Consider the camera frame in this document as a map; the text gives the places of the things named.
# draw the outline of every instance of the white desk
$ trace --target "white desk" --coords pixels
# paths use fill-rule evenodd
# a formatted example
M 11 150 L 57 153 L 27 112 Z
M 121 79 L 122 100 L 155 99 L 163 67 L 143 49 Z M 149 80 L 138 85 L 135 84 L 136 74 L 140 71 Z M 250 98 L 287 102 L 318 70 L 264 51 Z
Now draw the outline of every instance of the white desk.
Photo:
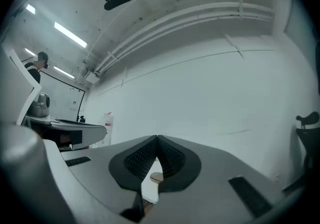
M 36 122 L 38 124 L 50 125 L 51 124 L 51 117 L 50 117 L 50 115 L 47 115 L 43 118 L 39 118 L 39 117 L 32 116 L 30 114 L 26 114 L 26 116 L 24 117 L 24 120 L 22 122 L 22 125 L 25 125 L 25 123 L 27 122 L 28 127 L 31 128 L 30 121 Z

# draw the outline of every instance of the fluorescent ceiling light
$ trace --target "fluorescent ceiling light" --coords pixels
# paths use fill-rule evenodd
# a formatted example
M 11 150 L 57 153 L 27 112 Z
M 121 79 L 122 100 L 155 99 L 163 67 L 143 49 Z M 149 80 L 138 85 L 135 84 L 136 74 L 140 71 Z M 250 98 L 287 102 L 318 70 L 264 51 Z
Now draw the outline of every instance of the fluorescent ceiling light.
M 70 78 L 75 78 L 75 77 L 73 77 L 72 75 L 70 75 L 69 73 L 66 73 L 66 72 L 63 71 L 63 70 L 60 70 L 58 67 L 55 67 L 55 66 L 54 66 L 54 68 L 55 68 L 56 70 L 58 70 L 59 72 L 65 74 L 65 75 L 67 75 L 67 76 L 69 76 Z
M 33 56 L 36 56 L 36 55 L 33 54 L 29 49 L 26 49 L 26 48 L 25 48 L 25 50 L 26 50 L 29 54 L 31 54 L 31 55 L 33 55 Z
M 30 4 L 28 4 L 28 6 L 26 6 L 26 9 L 29 10 L 32 14 L 36 13 L 36 10 L 33 6 L 31 6 Z
M 68 36 L 70 39 L 74 40 L 76 43 L 78 43 L 82 47 L 86 47 L 87 43 L 85 43 L 82 39 L 79 37 L 75 36 L 71 31 L 68 31 L 66 28 L 58 24 L 57 22 L 54 23 L 55 28 L 59 31 L 61 31 L 64 35 Z

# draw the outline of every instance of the person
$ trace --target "person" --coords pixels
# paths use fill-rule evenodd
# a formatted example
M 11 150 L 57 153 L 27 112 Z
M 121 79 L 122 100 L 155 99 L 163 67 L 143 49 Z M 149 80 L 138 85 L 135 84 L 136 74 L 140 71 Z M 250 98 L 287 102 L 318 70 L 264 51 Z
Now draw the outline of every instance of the person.
M 39 71 L 42 68 L 47 69 L 48 68 L 48 60 L 49 57 L 45 52 L 40 52 L 38 54 L 38 61 L 33 61 L 26 63 L 24 67 L 28 70 L 28 72 L 31 74 L 31 76 L 40 84 L 40 73 Z

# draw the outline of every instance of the ceiling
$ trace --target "ceiling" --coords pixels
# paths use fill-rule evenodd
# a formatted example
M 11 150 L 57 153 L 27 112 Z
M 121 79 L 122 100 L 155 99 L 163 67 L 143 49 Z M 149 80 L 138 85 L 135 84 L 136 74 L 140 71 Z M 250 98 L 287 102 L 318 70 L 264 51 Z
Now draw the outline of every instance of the ceiling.
M 111 11 L 104 10 L 104 0 L 28 0 L 36 14 L 23 9 L 13 21 L 5 43 L 21 60 L 30 57 L 25 48 L 34 53 L 47 52 L 51 66 L 72 74 L 75 83 L 90 88 L 81 76 L 84 69 L 95 68 L 107 51 L 139 29 L 177 10 L 226 1 L 238 0 L 132 0 Z M 243 2 L 272 7 L 272 0 Z M 87 42 L 86 48 L 56 30 L 55 22 Z

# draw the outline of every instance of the black strip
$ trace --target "black strip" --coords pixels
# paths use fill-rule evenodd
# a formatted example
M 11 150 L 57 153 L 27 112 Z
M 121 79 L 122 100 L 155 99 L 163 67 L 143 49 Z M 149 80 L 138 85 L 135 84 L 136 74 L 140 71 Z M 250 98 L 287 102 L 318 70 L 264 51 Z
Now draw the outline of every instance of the black strip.
M 82 98 L 81 98 L 81 102 L 80 102 L 80 106 L 79 106 L 79 110 L 78 110 L 78 114 L 76 115 L 76 120 L 78 120 L 78 116 L 79 116 L 79 112 L 80 112 L 80 108 L 82 105 L 82 100 L 84 99 L 85 93 L 83 94 Z
M 56 119 L 56 120 L 58 120 L 59 123 L 66 123 L 66 124 L 73 124 L 73 125 L 80 125 L 80 126 L 99 126 L 99 127 L 104 127 L 104 126 L 101 126 L 101 125 L 87 124 L 87 123 L 81 123 L 81 122 L 65 120 L 65 119 Z
M 121 216 L 138 223 L 145 216 L 141 190 L 137 192 L 131 208 L 121 212 Z
M 82 130 L 70 131 L 71 144 L 81 144 L 82 143 Z
M 76 166 L 79 164 L 83 164 L 85 162 L 91 161 L 90 158 L 88 157 L 81 157 L 81 158 L 75 158 L 75 159 L 70 159 L 70 160 L 66 160 L 65 163 L 67 166 Z
M 247 209 L 256 218 L 271 210 L 271 205 L 244 177 L 236 177 L 228 181 Z

